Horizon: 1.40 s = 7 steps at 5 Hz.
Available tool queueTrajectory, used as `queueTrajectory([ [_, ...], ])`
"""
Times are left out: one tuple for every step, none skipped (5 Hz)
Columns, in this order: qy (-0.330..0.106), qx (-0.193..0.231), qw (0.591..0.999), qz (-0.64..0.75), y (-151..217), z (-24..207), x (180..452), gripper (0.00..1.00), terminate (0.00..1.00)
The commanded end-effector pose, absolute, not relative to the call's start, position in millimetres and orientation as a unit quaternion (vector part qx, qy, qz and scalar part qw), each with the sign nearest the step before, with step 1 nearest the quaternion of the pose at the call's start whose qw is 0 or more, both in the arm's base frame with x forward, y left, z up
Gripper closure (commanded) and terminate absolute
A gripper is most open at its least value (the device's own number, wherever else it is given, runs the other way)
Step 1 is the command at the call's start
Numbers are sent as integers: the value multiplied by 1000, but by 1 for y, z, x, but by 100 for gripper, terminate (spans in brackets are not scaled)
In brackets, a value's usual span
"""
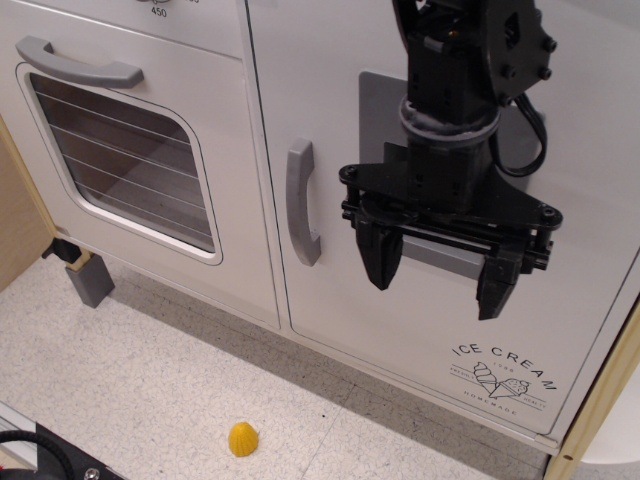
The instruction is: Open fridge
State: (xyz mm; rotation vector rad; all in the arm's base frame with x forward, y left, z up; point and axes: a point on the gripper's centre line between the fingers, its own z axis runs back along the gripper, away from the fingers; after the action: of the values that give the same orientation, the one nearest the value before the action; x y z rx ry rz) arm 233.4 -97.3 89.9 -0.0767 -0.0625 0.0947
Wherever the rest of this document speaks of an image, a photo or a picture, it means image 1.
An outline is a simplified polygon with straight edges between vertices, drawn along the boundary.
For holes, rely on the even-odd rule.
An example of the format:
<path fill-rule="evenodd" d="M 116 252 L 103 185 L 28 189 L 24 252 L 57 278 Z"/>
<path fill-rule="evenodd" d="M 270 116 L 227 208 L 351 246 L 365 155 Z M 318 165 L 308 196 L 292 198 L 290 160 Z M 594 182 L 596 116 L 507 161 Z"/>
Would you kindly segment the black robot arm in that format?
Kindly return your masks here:
<path fill-rule="evenodd" d="M 399 105 L 407 144 L 380 163 L 341 168 L 343 216 L 370 282 L 382 290 L 406 237 L 482 254 L 479 316 L 494 319 L 521 275 L 547 267 L 551 235 L 563 221 L 513 185 L 537 172 L 545 154 L 511 167 L 498 139 L 501 112 L 515 105 L 547 145 L 527 92 L 551 77 L 557 43 L 531 1 L 397 1 L 393 8 L 408 55 Z"/>

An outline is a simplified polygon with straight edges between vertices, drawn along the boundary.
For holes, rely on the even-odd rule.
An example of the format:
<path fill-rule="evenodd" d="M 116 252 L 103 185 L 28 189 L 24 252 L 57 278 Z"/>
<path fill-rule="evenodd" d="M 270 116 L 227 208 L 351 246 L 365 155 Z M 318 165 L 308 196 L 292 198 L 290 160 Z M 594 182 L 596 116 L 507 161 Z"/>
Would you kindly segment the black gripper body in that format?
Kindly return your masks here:
<path fill-rule="evenodd" d="M 562 224 L 554 207 L 512 185 L 493 162 L 497 138 L 467 146 L 411 140 L 390 146 L 390 160 L 347 165 L 343 216 L 355 229 L 357 215 L 409 235 L 443 235 L 487 245 L 504 244 L 523 254 L 522 271 L 547 268 L 551 234 Z"/>

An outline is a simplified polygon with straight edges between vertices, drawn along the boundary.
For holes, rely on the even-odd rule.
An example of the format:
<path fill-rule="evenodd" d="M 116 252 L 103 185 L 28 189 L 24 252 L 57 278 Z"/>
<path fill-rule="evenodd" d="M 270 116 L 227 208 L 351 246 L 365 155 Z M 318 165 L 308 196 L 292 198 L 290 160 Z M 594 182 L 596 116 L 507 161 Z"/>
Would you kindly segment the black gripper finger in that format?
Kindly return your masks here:
<path fill-rule="evenodd" d="M 363 215 L 356 216 L 355 232 L 368 279 L 379 290 L 388 289 L 400 264 L 402 233 Z"/>
<path fill-rule="evenodd" d="M 522 261 L 522 252 L 509 244 L 485 257 L 476 291 L 480 321 L 499 317 L 517 284 Z"/>

